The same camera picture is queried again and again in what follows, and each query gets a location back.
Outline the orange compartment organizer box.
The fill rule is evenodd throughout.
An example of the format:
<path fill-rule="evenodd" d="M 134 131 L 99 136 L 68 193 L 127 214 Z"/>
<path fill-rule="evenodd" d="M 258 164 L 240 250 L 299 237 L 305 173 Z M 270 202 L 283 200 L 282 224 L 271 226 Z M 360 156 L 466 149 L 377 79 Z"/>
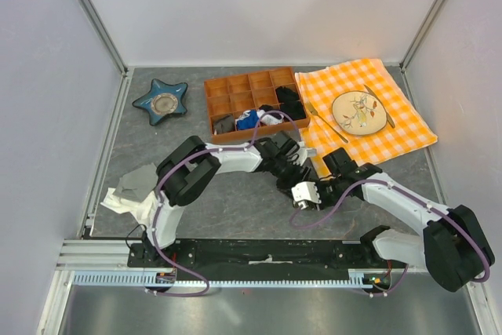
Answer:
<path fill-rule="evenodd" d="M 239 140 L 249 140 L 253 129 L 213 135 L 213 122 L 225 115 L 233 115 L 236 120 L 246 110 L 258 110 L 263 104 L 269 104 L 275 110 L 280 110 L 275 89 L 286 86 L 297 92 L 300 101 L 300 89 L 296 83 L 291 67 L 279 67 L 264 71 L 256 71 L 227 77 L 211 78 L 204 81 L 209 129 L 212 142 L 215 144 L 230 143 Z M 309 125 L 310 119 L 294 120 L 295 126 L 303 129 Z"/>

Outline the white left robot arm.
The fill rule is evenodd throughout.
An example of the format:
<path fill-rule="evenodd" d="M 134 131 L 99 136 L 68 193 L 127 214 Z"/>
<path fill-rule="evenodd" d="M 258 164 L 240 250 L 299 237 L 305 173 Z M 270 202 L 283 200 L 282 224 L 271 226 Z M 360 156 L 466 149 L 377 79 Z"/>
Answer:
<path fill-rule="evenodd" d="M 199 137 L 188 137 L 157 168 L 154 189 L 156 207 L 148 215 L 144 256 L 155 267 L 172 258 L 171 245 L 184 207 L 194 202 L 210 181 L 223 173 L 270 173 L 279 192 L 291 196 L 292 188 L 306 180 L 311 168 L 306 161 L 315 155 L 301 141 L 281 131 L 272 137 L 242 144 L 216 145 Z"/>

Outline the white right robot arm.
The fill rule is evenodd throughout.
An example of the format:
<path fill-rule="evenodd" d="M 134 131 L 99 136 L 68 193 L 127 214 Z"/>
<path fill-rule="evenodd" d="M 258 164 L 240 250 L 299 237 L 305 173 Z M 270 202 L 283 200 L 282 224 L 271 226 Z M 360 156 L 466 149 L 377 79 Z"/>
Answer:
<path fill-rule="evenodd" d="M 316 182 L 321 207 L 337 209 L 347 196 L 386 210 L 413 230 L 403 234 L 379 226 L 359 247 L 361 262 L 371 268 L 395 260 L 423 268 L 443 288 L 456 292 L 469 282 L 485 282 L 495 256 L 475 213 L 431 201 L 398 184 L 371 163 L 358 165 L 339 148 L 322 161 L 330 178 Z"/>

